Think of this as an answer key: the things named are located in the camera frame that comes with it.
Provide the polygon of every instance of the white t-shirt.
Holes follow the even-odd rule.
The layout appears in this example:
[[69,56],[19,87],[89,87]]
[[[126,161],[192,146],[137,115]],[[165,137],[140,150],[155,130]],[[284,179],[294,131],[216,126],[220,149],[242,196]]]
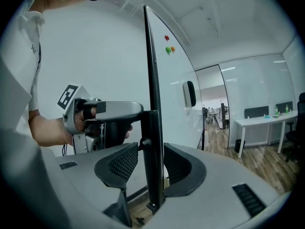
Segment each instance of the white t-shirt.
[[0,40],[0,57],[31,100],[24,110],[16,130],[31,136],[29,111],[38,109],[37,80],[41,66],[40,33],[44,17],[28,11],[34,0],[25,0],[7,25]]

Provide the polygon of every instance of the white wall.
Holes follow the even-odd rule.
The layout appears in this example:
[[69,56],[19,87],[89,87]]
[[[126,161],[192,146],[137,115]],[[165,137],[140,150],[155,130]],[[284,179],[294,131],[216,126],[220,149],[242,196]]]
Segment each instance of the white wall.
[[196,71],[196,73],[200,89],[224,85],[223,76],[218,65]]
[[[104,1],[45,12],[38,94],[46,118],[61,117],[56,103],[69,82],[102,100],[136,101],[150,109],[144,22],[128,19]],[[141,139],[140,123],[127,140]],[[61,156],[61,146],[53,147]],[[146,185],[142,152],[127,183],[127,195]]]
[[221,103],[228,106],[227,93],[224,85],[201,89],[202,104],[205,108],[220,108]]
[[299,36],[295,37],[283,53],[295,90],[295,102],[305,93],[305,49]]

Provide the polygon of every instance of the green magnet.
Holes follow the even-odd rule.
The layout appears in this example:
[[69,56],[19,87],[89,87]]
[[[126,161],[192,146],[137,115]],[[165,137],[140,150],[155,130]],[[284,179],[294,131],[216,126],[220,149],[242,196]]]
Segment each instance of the green magnet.
[[170,53],[172,52],[171,48],[168,47],[168,46],[165,48],[165,50],[166,50],[166,52],[167,52],[168,54],[170,54]]

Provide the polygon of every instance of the black chair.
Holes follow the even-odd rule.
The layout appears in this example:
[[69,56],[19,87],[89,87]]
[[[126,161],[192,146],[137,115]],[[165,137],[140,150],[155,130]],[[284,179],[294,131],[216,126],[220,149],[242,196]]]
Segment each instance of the black chair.
[[294,149],[291,154],[287,157],[286,162],[290,158],[296,157],[303,162],[304,159],[304,146],[305,146],[305,93],[300,94],[299,102],[297,103],[297,122],[295,131],[286,133],[286,137],[290,142],[293,142]]

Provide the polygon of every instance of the doorway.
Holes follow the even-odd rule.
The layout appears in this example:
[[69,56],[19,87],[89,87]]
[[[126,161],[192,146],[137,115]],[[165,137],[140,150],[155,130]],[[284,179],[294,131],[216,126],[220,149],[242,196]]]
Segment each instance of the doorway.
[[202,150],[221,153],[228,148],[230,115],[227,92],[219,65],[196,71],[203,105]]

